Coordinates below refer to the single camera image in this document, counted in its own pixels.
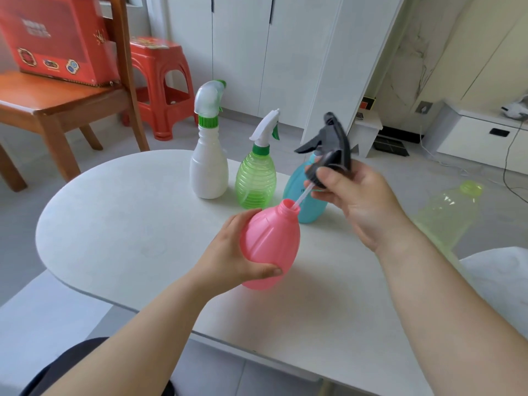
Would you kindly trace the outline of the person's left hand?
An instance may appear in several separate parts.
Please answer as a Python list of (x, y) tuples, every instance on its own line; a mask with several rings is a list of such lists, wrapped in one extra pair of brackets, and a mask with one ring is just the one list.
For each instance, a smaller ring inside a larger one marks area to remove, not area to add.
[(261, 209), (244, 211), (229, 217), (191, 270), (193, 283), (210, 300), (240, 286), (248, 260), (241, 251), (243, 229)]

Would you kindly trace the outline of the person's right hand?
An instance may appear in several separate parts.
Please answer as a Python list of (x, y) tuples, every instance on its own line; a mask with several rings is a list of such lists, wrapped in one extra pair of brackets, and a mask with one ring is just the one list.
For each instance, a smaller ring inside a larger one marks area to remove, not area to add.
[(312, 190), (313, 198), (342, 210), (358, 238), (372, 252), (383, 250), (411, 225), (386, 179), (367, 164), (351, 159), (351, 190)]

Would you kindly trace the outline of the pink plastic bottle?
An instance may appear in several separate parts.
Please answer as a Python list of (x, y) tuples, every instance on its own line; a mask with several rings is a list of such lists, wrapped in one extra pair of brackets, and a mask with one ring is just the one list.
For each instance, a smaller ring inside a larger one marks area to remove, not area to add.
[(292, 199), (257, 214), (243, 229), (240, 246), (243, 255), (255, 263), (272, 264), (288, 273), (299, 250), (300, 207)]

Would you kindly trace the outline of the black trigger sprayer head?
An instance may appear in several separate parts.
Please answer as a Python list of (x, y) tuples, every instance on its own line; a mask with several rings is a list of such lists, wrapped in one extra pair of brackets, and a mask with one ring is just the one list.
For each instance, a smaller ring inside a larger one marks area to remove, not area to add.
[(343, 175), (352, 172), (351, 146), (342, 124), (333, 112), (324, 114), (324, 122), (325, 126), (320, 129), (317, 135), (294, 150), (297, 154), (315, 152), (319, 157), (305, 171), (310, 186), (306, 188), (303, 197), (307, 196), (314, 188), (326, 189), (326, 186), (316, 175), (320, 167), (330, 168)]

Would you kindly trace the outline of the person's left forearm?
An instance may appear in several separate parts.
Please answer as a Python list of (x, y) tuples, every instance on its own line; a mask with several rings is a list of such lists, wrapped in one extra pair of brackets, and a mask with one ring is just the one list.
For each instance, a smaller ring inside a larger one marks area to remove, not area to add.
[(213, 290), (207, 277), (186, 274), (43, 396), (162, 396)]

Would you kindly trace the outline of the person's right forearm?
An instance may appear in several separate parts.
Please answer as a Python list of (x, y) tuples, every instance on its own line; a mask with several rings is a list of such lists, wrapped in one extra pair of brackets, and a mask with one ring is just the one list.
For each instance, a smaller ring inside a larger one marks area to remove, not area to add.
[(528, 396), (528, 340), (421, 231), (380, 232), (375, 253), (434, 396)]

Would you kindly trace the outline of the teal spray bottle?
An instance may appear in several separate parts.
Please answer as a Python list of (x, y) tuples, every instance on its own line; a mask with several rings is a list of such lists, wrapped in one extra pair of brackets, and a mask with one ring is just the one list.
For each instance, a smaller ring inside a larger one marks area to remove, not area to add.
[[(321, 156), (318, 151), (313, 152), (310, 157), (295, 169), (284, 189), (282, 198), (296, 201), (305, 192), (304, 182), (307, 180), (305, 167), (311, 165)], [(308, 195), (300, 204), (298, 220), (301, 224), (309, 224), (317, 220), (325, 211), (327, 202), (314, 199), (312, 194)]]

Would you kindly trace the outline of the small white stool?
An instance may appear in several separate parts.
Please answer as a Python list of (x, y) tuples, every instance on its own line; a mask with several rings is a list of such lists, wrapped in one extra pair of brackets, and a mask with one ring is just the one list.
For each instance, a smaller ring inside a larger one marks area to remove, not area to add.
[(357, 149), (360, 158), (367, 158), (382, 129), (378, 112), (359, 108), (347, 135), (351, 151)]

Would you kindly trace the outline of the black floor grille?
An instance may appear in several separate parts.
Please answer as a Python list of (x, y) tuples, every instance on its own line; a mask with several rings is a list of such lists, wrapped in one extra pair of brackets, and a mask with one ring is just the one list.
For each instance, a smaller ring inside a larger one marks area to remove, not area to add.
[(383, 126), (373, 142), (373, 148), (379, 152), (385, 152), (400, 157), (409, 157), (405, 142), (419, 144), (424, 135), (411, 133), (390, 126)]

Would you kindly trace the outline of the green ribbed spray bottle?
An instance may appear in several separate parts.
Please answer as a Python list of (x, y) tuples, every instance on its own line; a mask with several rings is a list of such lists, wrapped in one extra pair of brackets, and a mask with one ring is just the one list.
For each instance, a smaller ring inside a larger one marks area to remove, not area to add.
[(236, 198), (244, 209), (264, 210), (276, 190), (276, 168), (270, 155), (270, 139), (280, 139), (280, 111), (270, 111), (249, 138), (253, 142), (252, 150), (241, 162), (235, 178)]

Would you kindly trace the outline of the white spray bottle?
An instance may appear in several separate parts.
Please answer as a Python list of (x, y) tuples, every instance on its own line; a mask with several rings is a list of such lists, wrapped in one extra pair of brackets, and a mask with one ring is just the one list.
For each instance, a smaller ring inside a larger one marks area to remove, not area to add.
[(229, 184), (228, 159), (219, 139), (219, 113), (226, 86), (223, 80), (208, 81), (195, 96), (199, 140), (190, 161), (189, 182), (201, 199), (221, 197)]

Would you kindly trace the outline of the yellow-green translucent bottle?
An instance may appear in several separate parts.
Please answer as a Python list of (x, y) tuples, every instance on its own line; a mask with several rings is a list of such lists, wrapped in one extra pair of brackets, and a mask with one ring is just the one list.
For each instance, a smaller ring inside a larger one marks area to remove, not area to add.
[(466, 280), (467, 273), (453, 254), (453, 249), (478, 217), (482, 192), (481, 184), (466, 180), (459, 187), (445, 190), (431, 198), (411, 218)]

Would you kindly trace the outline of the white wardrobe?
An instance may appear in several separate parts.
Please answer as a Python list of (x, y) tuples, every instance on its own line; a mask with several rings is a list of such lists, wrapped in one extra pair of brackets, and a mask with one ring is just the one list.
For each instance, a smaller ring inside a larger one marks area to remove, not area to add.
[(149, 0), (149, 13), (152, 29), (183, 47), (195, 91), (222, 79), (222, 109), (280, 109), (308, 140), (327, 112), (350, 128), (403, 3)]

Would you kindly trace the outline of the low white cabinet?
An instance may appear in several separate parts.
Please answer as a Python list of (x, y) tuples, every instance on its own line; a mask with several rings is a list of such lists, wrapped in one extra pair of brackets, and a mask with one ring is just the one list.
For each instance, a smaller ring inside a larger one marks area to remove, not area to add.
[(528, 120), (505, 117), (501, 109), (478, 110), (443, 101), (422, 140), (432, 154), (528, 175)]

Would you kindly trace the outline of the white device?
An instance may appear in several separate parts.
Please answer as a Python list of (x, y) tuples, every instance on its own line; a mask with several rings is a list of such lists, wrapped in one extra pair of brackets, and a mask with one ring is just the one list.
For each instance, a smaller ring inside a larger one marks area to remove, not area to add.
[(519, 100), (501, 106), (501, 112), (510, 119), (518, 121), (528, 120), (528, 93), (523, 95)]

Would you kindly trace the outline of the red plastic stool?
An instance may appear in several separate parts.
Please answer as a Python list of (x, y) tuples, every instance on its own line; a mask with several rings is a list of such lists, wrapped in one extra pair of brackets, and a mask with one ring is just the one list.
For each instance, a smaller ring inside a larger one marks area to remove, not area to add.
[[(182, 46), (153, 37), (131, 37), (130, 51), (133, 68), (146, 80), (145, 86), (136, 87), (139, 114), (151, 127), (154, 138), (171, 140), (173, 126), (188, 118), (197, 125), (192, 76)], [(172, 71), (183, 75), (186, 91), (168, 85), (167, 75)]]

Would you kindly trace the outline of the wooden chair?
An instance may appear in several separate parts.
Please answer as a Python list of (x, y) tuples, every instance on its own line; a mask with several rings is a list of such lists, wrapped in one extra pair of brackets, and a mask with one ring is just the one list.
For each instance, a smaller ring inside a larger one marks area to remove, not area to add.
[(150, 151), (139, 114), (131, 65), (127, 0), (99, 0), (119, 82), (94, 87), (28, 72), (0, 73), (0, 123), (38, 134), (66, 182), (81, 174), (66, 133), (79, 129), (103, 149), (90, 123), (126, 112), (141, 152)]

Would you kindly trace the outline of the red cardboard box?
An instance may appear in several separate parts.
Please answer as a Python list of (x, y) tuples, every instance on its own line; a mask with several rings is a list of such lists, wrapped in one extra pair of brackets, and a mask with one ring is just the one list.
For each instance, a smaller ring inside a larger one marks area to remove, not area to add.
[(0, 32), (23, 72), (88, 86), (119, 82), (99, 0), (0, 0)]

